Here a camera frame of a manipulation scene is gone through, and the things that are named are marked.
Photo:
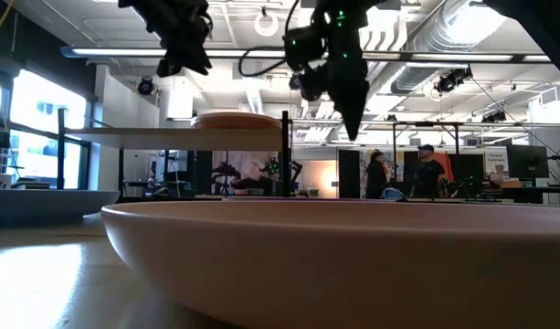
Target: pink bowl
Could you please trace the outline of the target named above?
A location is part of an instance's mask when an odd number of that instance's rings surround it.
[[[196,116],[195,129],[281,129],[281,121],[267,115],[239,112],[215,112]]]
[[[560,207],[180,202],[105,207],[174,300],[249,328],[560,328]]]

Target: spotlight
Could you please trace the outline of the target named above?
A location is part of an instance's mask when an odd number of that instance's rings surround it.
[[[489,114],[486,114],[482,117],[483,123],[494,123],[494,122],[504,122],[507,120],[507,116],[505,115],[505,111],[499,110],[494,111]]]
[[[470,66],[466,69],[453,69],[449,74],[440,76],[440,80],[434,85],[434,89],[439,93],[451,92],[464,83],[464,80],[470,78],[472,78]]]
[[[139,92],[141,95],[152,95],[153,93],[153,83],[152,83],[152,77],[142,77],[142,81],[140,82],[140,84],[137,86],[137,92]]]

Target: bowl rim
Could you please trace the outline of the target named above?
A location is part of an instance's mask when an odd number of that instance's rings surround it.
[[[234,204],[251,204],[251,203],[285,203],[286,201],[269,201],[269,202],[262,202],[262,201],[237,201],[233,202]],[[536,225],[531,226],[530,222],[535,222],[539,224],[545,223],[545,221],[540,221],[539,219],[527,219],[526,223],[528,225],[523,227],[523,229],[514,229],[513,227],[504,228],[501,226],[492,227],[490,228],[488,225],[486,227],[466,227],[466,228],[444,228],[444,227],[413,227],[410,228],[407,225],[403,226],[368,226],[368,225],[351,225],[351,224],[326,224],[321,225],[318,223],[282,223],[278,221],[266,221],[266,222],[257,222],[254,220],[225,220],[225,219],[212,219],[212,218],[197,218],[194,217],[178,217],[173,215],[152,215],[152,214],[144,214],[144,213],[134,213],[131,211],[127,211],[127,209],[120,209],[121,207],[142,207],[144,205],[155,205],[160,206],[163,204],[202,204],[204,205],[205,202],[197,202],[197,201],[181,201],[181,202],[146,202],[146,203],[135,203],[135,204],[113,204],[107,205],[101,209],[101,217],[103,218],[103,222],[106,223],[107,218],[128,218],[132,220],[151,220],[153,222],[158,223],[167,223],[168,225],[192,225],[197,227],[211,227],[211,228],[242,228],[242,229],[250,229],[255,228],[257,230],[288,230],[288,231],[305,231],[305,232],[322,232],[322,233],[353,233],[355,235],[406,235],[406,236],[448,236],[448,237],[456,237],[456,236],[469,236],[473,238],[491,238],[491,237],[512,237],[512,238],[523,238],[523,239],[533,239],[533,238],[557,238],[560,237],[560,220],[554,222],[554,224],[547,228],[546,226]],[[407,203],[393,203],[396,205],[407,205]],[[436,205],[433,203],[412,203],[412,205]],[[468,205],[461,205],[461,204],[441,204],[444,205],[443,207],[460,207],[460,206],[470,206],[470,207],[477,207],[477,206],[487,206],[487,207],[523,207],[523,208],[547,208],[547,209],[558,209],[560,211],[560,207],[541,207],[541,205],[477,205],[477,204],[468,204]]]

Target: computer monitor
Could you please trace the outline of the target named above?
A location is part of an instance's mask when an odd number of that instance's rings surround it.
[[[543,146],[507,145],[511,178],[549,178],[547,151]]]

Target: workbench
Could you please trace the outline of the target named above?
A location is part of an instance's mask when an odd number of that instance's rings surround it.
[[[125,266],[99,216],[0,229],[0,329],[237,328],[168,301]]]

